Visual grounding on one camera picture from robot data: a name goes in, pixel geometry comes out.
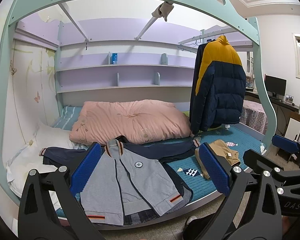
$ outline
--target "tiled floor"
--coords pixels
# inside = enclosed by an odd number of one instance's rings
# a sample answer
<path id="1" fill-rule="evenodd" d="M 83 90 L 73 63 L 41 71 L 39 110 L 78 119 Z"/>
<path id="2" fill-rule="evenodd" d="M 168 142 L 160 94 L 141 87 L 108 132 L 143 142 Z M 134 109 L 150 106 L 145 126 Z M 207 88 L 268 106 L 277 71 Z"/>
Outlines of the tiled floor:
<path id="1" fill-rule="evenodd" d="M 277 147 L 271 146 L 266 152 L 266 156 L 276 162 L 279 166 L 283 167 L 286 171 L 288 170 L 298 170 L 299 166 L 294 162 L 287 163 L 287 156 L 281 156 L 280 154 L 276 155 L 278 149 Z M 237 211 L 237 214 L 234 218 L 234 224 L 237 226 L 243 215 L 245 206 L 247 205 L 250 193 L 245 193 L 243 196 L 241 205 Z M 216 198 L 215 200 L 207 203 L 206 205 L 188 213 L 183 216 L 177 217 L 175 219 L 162 222 L 159 224 L 127 229 L 127 230 L 118 230 L 118 231 L 101 231 L 103 236 L 107 240 L 181 240 L 182 239 L 182 230 L 185 224 L 186 219 L 189 216 L 196 216 L 198 218 L 205 217 L 209 214 L 212 214 L 217 211 L 221 202 L 223 201 L 223 195 Z"/>

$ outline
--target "gray jacket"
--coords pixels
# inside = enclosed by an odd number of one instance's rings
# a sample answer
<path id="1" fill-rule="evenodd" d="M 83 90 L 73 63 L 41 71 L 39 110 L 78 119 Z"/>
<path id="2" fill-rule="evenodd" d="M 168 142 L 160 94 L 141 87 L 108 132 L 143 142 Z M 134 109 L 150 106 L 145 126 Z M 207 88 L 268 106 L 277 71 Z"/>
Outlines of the gray jacket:
<path id="1" fill-rule="evenodd" d="M 95 223 L 123 226 L 125 215 L 153 209 L 159 216 L 183 200 L 158 160 L 150 160 L 111 140 L 84 190 L 81 203 Z"/>

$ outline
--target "round badge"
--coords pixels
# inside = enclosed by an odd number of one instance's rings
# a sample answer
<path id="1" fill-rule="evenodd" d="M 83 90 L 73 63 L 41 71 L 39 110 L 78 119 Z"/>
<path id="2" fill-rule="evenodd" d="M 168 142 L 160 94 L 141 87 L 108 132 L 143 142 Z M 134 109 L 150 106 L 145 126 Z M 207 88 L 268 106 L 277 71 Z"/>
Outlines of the round badge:
<path id="1" fill-rule="evenodd" d="M 143 166 L 143 163 L 142 163 L 142 162 L 136 162 L 136 163 L 134 164 L 134 166 L 135 166 L 136 168 L 141 168 L 141 167 Z"/>

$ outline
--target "person's leg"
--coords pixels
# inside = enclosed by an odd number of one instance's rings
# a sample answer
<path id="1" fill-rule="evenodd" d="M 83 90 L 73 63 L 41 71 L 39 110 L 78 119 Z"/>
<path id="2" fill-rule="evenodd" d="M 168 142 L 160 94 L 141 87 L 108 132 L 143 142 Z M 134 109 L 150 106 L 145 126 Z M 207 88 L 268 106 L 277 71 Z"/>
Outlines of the person's leg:
<path id="1" fill-rule="evenodd" d="M 196 237 L 201 233 L 201 231 L 206 227 L 214 214 L 208 215 L 203 218 L 192 220 L 183 231 L 183 240 L 195 240 Z M 225 234 L 229 234 L 236 230 L 234 223 L 232 222 Z"/>

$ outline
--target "screw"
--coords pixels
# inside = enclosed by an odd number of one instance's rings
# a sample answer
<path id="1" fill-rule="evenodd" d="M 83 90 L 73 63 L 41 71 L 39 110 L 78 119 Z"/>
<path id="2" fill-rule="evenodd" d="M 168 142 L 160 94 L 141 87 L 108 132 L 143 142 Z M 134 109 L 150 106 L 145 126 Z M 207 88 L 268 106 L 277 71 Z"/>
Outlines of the screw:
<path id="1" fill-rule="evenodd" d="M 61 166 L 60 168 L 59 168 L 59 171 L 60 172 L 65 172 L 67 170 L 67 167 L 66 166 Z"/>
<path id="2" fill-rule="evenodd" d="M 266 177 L 269 177 L 270 176 L 270 172 L 269 171 L 264 171 L 263 175 L 265 175 Z"/>
<path id="3" fill-rule="evenodd" d="M 36 170 L 31 170 L 31 171 L 29 172 L 29 175 L 30 175 L 30 176 L 33 176 L 33 175 L 35 175 L 36 173 L 37 173 Z"/>
<path id="4" fill-rule="evenodd" d="M 283 192 L 284 192 L 284 190 L 283 190 L 282 187 L 277 188 L 277 193 L 278 193 L 278 194 L 282 195 Z"/>
<path id="5" fill-rule="evenodd" d="M 238 166 L 234 166 L 233 171 L 236 172 L 236 173 L 240 173 L 242 171 L 242 169 Z"/>

